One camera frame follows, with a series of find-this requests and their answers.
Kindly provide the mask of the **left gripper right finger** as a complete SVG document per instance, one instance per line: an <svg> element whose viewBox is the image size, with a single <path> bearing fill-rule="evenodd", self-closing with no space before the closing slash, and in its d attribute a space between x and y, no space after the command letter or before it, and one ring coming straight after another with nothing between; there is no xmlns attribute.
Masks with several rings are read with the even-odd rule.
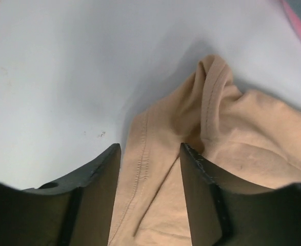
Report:
<svg viewBox="0 0 301 246"><path fill-rule="evenodd" d="M193 245L301 245L301 183L270 189L180 146Z"/></svg>

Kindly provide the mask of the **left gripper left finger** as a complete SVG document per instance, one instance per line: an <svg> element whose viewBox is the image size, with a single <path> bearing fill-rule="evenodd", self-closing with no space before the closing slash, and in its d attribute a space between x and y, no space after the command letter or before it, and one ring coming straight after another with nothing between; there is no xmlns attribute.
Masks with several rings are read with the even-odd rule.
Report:
<svg viewBox="0 0 301 246"><path fill-rule="evenodd" d="M0 183L0 245L107 245L120 161L115 143L37 189Z"/></svg>

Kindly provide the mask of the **beige t-shirt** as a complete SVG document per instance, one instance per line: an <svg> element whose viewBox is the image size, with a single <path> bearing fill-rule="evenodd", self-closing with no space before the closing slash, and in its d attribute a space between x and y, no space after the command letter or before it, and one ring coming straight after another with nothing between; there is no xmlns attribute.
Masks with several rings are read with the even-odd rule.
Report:
<svg viewBox="0 0 301 246"><path fill-rule="evenodd" d="M241 92L209 55L174 92L130 127L111 222L110 245L191 245L179 149L252 183L301 182L301 112L261 91Z"/></svg>

